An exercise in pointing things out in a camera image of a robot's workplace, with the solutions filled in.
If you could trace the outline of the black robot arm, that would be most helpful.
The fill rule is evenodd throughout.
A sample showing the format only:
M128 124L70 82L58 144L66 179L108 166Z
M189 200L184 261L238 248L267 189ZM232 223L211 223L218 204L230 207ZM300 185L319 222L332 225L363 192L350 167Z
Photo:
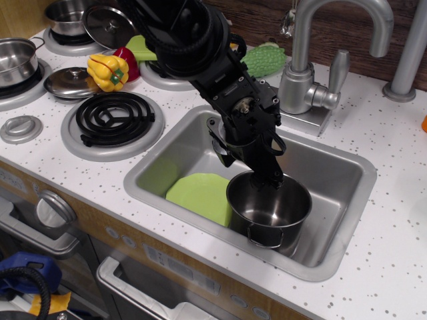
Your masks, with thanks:
M220 114L219 125L207 126L223 165L241 161L253 171L257 186L280 188L284 175L276 158L286 150L276 133L280 102L267 83L248 74L232 51L222 13L202 1L120 1L119 6L161 68L189 81Z

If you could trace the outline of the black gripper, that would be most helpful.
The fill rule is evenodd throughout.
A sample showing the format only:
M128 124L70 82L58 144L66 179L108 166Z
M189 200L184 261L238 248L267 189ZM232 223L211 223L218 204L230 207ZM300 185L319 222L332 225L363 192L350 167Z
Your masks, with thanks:
M277 158L284 155L286 144L275 130L268 129L247 143L226 141L226 129L221 119L210 117L206 121L212 146L225 167L238 160L249 167L253 173L253 184L261 189L269 185L279 189L284 184L284 173Z

